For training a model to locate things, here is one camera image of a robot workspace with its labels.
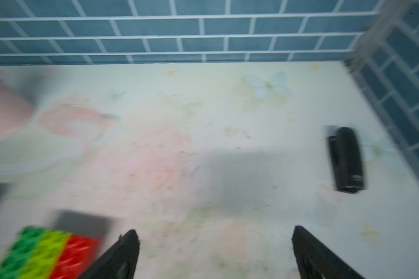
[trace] black object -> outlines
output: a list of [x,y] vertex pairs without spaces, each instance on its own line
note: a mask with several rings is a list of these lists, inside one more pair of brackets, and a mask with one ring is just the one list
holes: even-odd
[[362,158],[354,130],[342,127],[328,137],[337,191],[357,193],[365,188]]
[[137,232],[131,229],[77,279],[132,279],[139,254],[140,241]]
[[292,243],[301,279],[364,279],[302,226]]

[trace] blue tile wall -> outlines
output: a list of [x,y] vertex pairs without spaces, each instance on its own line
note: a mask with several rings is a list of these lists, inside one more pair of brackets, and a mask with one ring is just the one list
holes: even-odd
[[169,0],[134,0],[139,16],[170,16]]
[[0,61],[343,60],[378,15],[375,6],[376,0],[0,0]]
[[28,37],[67,37],[59,21],[22,21],[18,25]]
[[378,0],[345,0],[341,4],[341,12],[372,11],[376,7]]
[[313,50],[319,40],[316,36],[306,37],[278,37],[275,50]]
[[365,95],[419,178],[419,0],[411,1],[377,43],[357,81],[374,94]]
[[320,50],[346,50],[355,36],[327,36],[321,43]]
[[382,66],[388,58],[388,53],[386,53],[381,47],[378,48],[373,55],[373,60],[379,67]]
[[334,10],[337,0],[287,0],[286,13],[326,13]]
[[298,33],[302,17],[263,17],[256,19],[255,34]]
[[419,64],[419,46],[410,40],[401,30],[395,28],[386,39],[386,42],[411,68]]

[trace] pink object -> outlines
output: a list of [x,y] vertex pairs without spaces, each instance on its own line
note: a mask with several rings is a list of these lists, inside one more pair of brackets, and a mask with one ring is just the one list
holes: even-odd
[[32,114],[32,105],[0,81],[0,137],[21,129]]

